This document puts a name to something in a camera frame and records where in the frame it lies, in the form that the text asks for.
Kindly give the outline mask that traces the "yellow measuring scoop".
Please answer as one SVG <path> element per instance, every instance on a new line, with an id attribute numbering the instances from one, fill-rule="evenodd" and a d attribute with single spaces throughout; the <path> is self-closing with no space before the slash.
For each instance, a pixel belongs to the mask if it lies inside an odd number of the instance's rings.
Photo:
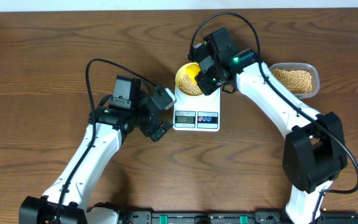
<path id="1" fill-rule="evenodd" d="M 197 63 L 189 63 L 186 68 L 186 74 L 188 75 L 189 79 L 197 84 L 197 81 L 195 80 L 195 77 L 199 74 L 201 71 L 200 66 Z"/>

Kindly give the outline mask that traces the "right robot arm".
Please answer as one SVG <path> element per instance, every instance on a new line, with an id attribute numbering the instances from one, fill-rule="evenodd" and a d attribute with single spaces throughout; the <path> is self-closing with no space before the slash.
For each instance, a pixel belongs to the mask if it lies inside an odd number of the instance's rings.
<path id="1" fill-rule="evenodd" d="M 259 62 L 251 49 L 240 51 L 227 29 L 204 37 L 188 58 L 201 71 L 196 81 L 205 95 L 232 84 L 251 99 L 285 139 L 282 166 L 292 184 L 285 213 L 292 223 L 312 223 L 320 216 L 322 190 L 347 166 L 342 123 L 333 112 L 322 115 L 304 104 Z"/>

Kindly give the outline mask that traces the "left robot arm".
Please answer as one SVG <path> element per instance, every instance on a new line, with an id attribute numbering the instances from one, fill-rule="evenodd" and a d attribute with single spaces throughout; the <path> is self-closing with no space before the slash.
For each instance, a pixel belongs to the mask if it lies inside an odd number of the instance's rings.
<path id="1" fill-rule="evenodd" d="M 113 155 L 134 128 L 158 141 L 172 127 L 159 113 L 176 103 L 162 86 L 146 94 L 139 86 L 117 87 L 89 116 L 83 140 L 59 178 L 40 198 L 27 197 L 19 223 L 119 223 L 119 212 L 105 206 L 88 209 L 91 195 Z"/>

